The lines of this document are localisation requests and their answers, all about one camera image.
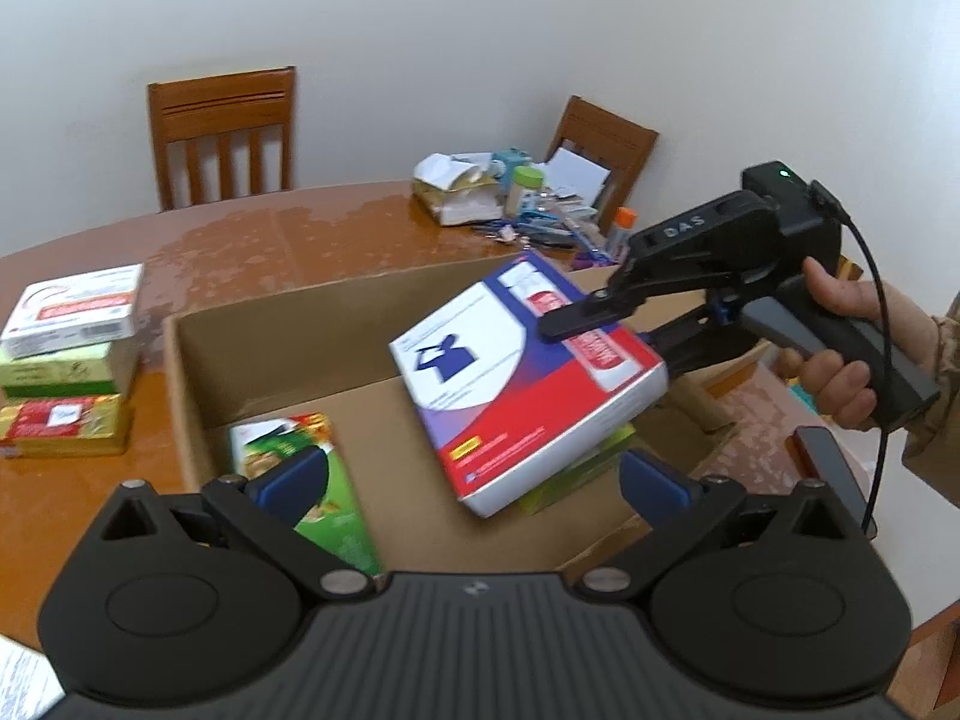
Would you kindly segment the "beige sleeve right forearm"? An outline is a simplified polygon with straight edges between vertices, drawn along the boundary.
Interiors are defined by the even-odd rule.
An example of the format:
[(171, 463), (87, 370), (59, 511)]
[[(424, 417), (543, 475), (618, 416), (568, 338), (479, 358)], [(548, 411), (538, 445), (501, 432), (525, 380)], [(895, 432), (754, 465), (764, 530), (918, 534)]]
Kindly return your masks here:
[(953, 505), (960, 502), (960, 366), (958, 299), (945, 317), (935, 317), (934, 380), (940, 395), (921, 418), (908, 424), (903, 465)]

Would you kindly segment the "person's right hand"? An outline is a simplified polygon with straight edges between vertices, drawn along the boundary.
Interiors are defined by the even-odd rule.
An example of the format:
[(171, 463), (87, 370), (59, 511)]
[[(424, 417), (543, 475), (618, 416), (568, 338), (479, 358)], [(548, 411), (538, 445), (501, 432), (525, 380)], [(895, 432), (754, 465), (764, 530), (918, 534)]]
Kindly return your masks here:
[[(804, 262), (805, 284), (818, 304), (839, 316), (882, 322), (877, 286), (873, 281), (841, 281), (816, 260)], [(939, 340), (937, 325), (921, 307), (884, 283), (892, 341), (926, 374), (934, 372)], [(797, 379), (815, 401), (818, 411), (844, 429), (866, 429), (877, 405), (871, 371), (864, 361), (843, 358), (825, 349), (805, 359), (795, 349), (779, 351), (773, 371), (784, 380)]]

